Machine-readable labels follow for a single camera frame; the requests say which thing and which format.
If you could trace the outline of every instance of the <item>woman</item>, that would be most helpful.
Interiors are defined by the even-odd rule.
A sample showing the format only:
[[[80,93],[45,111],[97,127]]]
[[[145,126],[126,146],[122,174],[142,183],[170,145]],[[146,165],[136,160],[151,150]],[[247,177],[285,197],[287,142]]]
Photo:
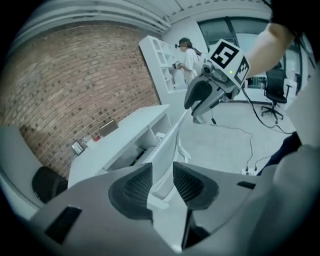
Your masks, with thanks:
[[[193,47],[189,38],[181,38],[179,41],[180,51],[185,53],[184,62],[176,66],[177,69],[182,69],[185,82],[189,85],[191,81],[199,74],[204,63],[201,57],[201,52]],[[202,116],[193,117],[193,122],[196,124],[204,124],[206,121]]]

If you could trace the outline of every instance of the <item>small box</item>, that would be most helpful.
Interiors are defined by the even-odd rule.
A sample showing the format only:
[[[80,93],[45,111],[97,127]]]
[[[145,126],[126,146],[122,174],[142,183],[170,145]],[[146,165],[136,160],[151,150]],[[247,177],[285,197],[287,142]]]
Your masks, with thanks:
[[[116,121],[112,119],[110,122],[100,127],[99,133],[101,136],[106,137],[108,134],[112,133],[116,129],[118,129],[118,125]]]

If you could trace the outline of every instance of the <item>chair backrest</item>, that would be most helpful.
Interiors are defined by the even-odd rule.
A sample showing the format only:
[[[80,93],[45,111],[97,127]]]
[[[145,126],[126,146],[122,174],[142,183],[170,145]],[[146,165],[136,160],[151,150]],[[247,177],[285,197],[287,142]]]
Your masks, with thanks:
[[[266,72],[267,84],[265,90],[272,95],[284,95],[286,72],[278,65]]]

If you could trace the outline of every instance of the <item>office chair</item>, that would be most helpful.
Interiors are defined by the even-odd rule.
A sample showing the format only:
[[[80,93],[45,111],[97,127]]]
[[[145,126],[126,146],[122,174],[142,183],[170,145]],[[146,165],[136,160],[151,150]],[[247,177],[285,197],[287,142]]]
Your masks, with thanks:
[[[264,88],[264,96],[272,101],[272,107],[262,106],[261,110],[266,109],[261,113],[263,117],[265,113],[272,113],[276,119],[275,123],[278,123],[277,115],[281,116],[281,120],[284,119],[284,115],[275,110],[277,103],[286,104],[287,96],[284,97],[284,82],[286,78],[286,72],[281,69],[281,63],[279,62],[273,69],[266,72],[267,84]]]

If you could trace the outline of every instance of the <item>robotic arm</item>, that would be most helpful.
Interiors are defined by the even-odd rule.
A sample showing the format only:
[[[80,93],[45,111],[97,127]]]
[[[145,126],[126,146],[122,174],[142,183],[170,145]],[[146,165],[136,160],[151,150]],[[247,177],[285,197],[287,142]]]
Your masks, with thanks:
[[[184,108],[193,116],[203,115],[226,96],[232,100],[239,92],[250,70],[244,53],[232,43],[220,39],[208,55],[201,74],[192,80],[185,95]]]

